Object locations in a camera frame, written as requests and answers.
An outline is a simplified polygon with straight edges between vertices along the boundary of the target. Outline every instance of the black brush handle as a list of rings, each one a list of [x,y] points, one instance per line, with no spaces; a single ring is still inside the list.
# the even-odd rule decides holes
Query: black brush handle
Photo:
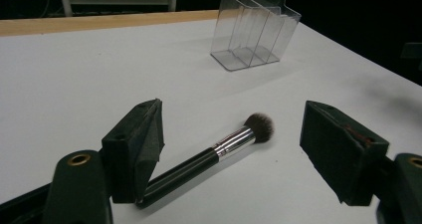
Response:
[[[144,208],[167,195],[190,179],[218,163],[218,154],[212,147],[196,154],[188,160],[149,181],[138,207]]]

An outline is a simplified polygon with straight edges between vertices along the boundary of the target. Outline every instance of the brush ferrule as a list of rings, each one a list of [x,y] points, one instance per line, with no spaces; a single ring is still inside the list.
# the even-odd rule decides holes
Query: brush ferrule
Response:
[[[255,135],[252,130],[243,126],[214,144],[212,148],[217,153],[219,161],[222,161],[254,142]]]

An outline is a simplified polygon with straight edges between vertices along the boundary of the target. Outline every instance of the brass insert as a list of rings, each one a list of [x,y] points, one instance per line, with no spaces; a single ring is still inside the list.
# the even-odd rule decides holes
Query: brass insert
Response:
[[[91,159],[91,156],[86,153],[77,154],[68,160],[68,165],[70,166],[79,166],[87,163]]]
[[[422,168],[422,158],[419,157],[411,157],[409,158],[410,163],[412,163],[413,165]]]

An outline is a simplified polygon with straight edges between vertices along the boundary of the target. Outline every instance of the table surface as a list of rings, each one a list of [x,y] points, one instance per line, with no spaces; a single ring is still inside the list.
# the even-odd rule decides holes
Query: table surface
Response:
[[[0,21],[0,203],[50,182],[61,157],[99,150],[131,108],[159,98],[166,146],[153,177],[253,112],[276,132],[146,209],[113,204],[114,223],[376,223],[376,198],[338,203],[300,148],[305,102],[352,116],[394,158],[422,153],[422,89],[302,23],[280,62],[226,72],[209,55],[216,16]]]

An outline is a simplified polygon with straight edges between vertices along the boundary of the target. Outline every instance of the acrylic compartment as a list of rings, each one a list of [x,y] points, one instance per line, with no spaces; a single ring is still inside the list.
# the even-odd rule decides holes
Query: acrylic compartment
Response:
[[[300,19],[286,0],[221,0],[211,56],[227,71],[278,62]]]

